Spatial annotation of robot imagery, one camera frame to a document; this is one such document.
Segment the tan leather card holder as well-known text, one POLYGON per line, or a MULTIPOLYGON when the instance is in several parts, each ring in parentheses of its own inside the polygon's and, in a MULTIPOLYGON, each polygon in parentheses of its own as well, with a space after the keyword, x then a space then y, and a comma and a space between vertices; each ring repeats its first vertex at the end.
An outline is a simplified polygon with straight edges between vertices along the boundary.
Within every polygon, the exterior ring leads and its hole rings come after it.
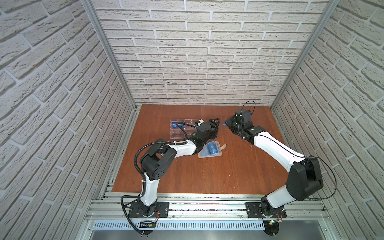
POLYGON ((212 141, 204 145, 203 149, 198 153, 198 157, 199 159, 203 159, 222 156, 222 150, 226 147, 227 144, 221 146, 218 141, 212 141))

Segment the clear plastic organizer box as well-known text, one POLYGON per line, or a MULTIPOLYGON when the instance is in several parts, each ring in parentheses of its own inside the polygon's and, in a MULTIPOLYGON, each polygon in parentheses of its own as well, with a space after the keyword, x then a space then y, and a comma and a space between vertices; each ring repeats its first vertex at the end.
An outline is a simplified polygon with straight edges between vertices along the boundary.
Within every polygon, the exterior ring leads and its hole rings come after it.
POLYGON ((170 139, 183 140, 186 137, 185 134, 187 134, 187 137, 189 137, 190 135, 195 133, 196 132, 195 121, 197 120, 196 119, 171 119, 170 120, 170 139), (185 123, 185 127, 172 128, 171 122, 183 122, 185 123))

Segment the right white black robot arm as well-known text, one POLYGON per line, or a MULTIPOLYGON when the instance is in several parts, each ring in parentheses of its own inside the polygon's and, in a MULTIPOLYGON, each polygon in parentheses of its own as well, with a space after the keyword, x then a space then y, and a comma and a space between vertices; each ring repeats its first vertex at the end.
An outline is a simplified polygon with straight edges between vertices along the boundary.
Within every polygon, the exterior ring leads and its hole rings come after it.
POLYGON ((269 216, 272 211, 294 201, 303 201, 324 186, 316 157, 290 149, 264 128, 254 126, 245 115, 235 114, 226 120, 226 125, 235 135, 273 157, 289 173, 284 186, 262 198, 260 208, 264 215, 269 216))

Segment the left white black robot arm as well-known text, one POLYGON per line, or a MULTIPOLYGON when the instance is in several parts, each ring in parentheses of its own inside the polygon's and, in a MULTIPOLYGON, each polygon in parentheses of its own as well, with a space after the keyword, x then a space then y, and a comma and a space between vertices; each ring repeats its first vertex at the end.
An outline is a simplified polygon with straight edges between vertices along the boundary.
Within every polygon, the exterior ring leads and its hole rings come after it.
POLYGON ((138 150, 134 156, 134 166, 143 178, 139 201, 142 209, 151 211, 155 207, 159 181, 174 159, 198 154, 206 144, 218 136, 219 126, 219 118, 210 119, 208 122, 200 121, 195 127, 196 132, 182 142, 158 139, 138 150))

